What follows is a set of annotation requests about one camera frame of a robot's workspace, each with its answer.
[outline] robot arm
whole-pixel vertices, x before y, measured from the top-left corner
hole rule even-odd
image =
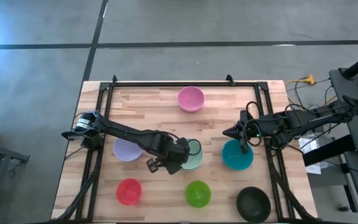
[[[81,144],[83,147],[97,149],[101,147],[104,134],[133,142],[149,154],[157,156],[156,160],[151,158],[146,162],[151,172],[157,171],[158,167],[165,167],[169,174],[174,174],[181,169],[182,164],[187,162],[190,153],[190,147],[185,138],[178,138],[165,131],[140,131],[110,121],[98,112],[82,114],[75,129],[62,133],[62,136],[68,140],[83,136],[84,140]]]
[[[358,112],[358,100],[343,96],[344,101],[334,101],[327,106],[313,110],[291,110],[268,114],[254,119],[243,110],[237,124],[223,134],[240,141],[242,153],[247,153],[248,143],[257,146],[262,137],[270,139],[273,149],[283,149],[296,136],[328,123],[348,123]],[[250,138],[259,138],[258,144],[252,144]]]

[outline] butcher block tabletop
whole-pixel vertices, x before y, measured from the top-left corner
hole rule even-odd
[[[283,111],[288,104],[284,82],[266,82],[274,112]],[[76,114],[95,109],[100,83],[84,82]],[[173,175],[169,175],[165,168],[152,174],[146,166],[146,161],[152,157],[150,154],[143,152],[135,161],[121,162],[112,150],[117,138],[107,136],[93,221],[244,222],[236,209],[236,197],[243,188],[250,186],[258,187],[268,195],[272,211],[267,222],[277,221],[263,142],[252,147],[254,161],[246,170],[231,170],[221,157],[224,143],[230,140],[222,135],[222,131],[235,125],[240,117],[240,110],[244,110],[249,101],[256,101],[254,88],[202,86],[200,89],[205,95],[205,103],[203,108],[195,113],[186,113],[178,106],[177,94],[181,88],[114,87],[109,119],[140,130],[158,129],[179,137],[198,139],[204,152],[201,165],[195,170],[180,170]],[[261,94],[266,113],[265,97],[262,92]],[[105,102],[106,97],[101,111],[105,110]],[[250,112],[253,117],[258,118],[255,105],[250,105]],[[67,154],[78,149],[80,143],[80,140],[71,141]],[[296,141],[291,144],[299,147]],[[287,148],[283,150],[283,157],[291,191],[306,210],[317,217],[302,155],[292,148]],[[86,149],[83,149],[64,162],[52,218],[59,217],[77,195],[85,158]],[[121,205],[116,198],[118,184],[127,178],[137,179],[142,187],[140,201],[133,206]],[[211,189],[211,200],[203,208],[191,207],[185,200],[185,188],[194,180],[207,183]],[[280,198],[285,217],[288,217],[281,190]],[[89,197],[86,196],[83,214],[88,211],[88,205]]]

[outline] bowl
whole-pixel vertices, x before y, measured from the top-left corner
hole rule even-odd
[[[196,112],[204,105],[204,93],[197,87],[188,86],[178,93],[178,104],[186,112]]]
[[[241,217],[251,223],[262,223],[270,215],[270,200],[263,190],[246,187],[237,196],[237,211]]]
[[[142,187],[140,183],[135,179],[125,179],[119,183],[116,196],[119,203],[123,205],[134,205],[142,194]]]
[[[202,208],[211,200],[211,189],[200,180],[193,181],[187,185],[185,198],[187,203],[192,207]]]
[[[139,158],[143,150],[135,143],[117,138],[112,147],[114,155],[124,162],[134,161]]]
[[[241,152],[240,142],[232,139],[228,140],[222,149],[222,159],[225,165],[234,170],[245,170],[251,166],[254,160],[254,152],[250,145],[248,153],[243,154]]]
[[[186,139],[188,141],[188,144],[190,146],[190,153],[195,154],[199,151],[200,145],[196,141],[190,141],[191,139]],[[182,164],[181,167],[183,170],[193,170],[196,169],[198,166],[200,166],[201,162],[203,161],[203,149],[201,148],[201,151],[199,154],[195,156],[189,156],[187,159],[187,162],[185,164]]]

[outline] pink bowl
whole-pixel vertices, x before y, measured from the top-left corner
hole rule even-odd
[[[197,87],[188,86],[178,93],[179,106],[186,112],[196,112],[204,105],[204,93]]]

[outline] gray floor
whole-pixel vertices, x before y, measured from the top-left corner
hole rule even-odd
[[[89,44],[101,3],[0,1],[0,44]],[[99,42],[357,39],[358,0],[110,0]],[[60,133],[71,126],[88,54],[0,50],[0,146],[31,155],[4,181],[0,223],[49,219],[67,146]],[[230,73],[238,80],[313,74],[319,81],[356,60],[358,45],[98,49],[89,79],[222,80]],[[313,104],[329,85],[299,89],[303,103]],[[332,135],[347,132],[342,126]],[[312,191],[321,218],[358,223],[358,214],[336,211],[346,203],[341,189]]]

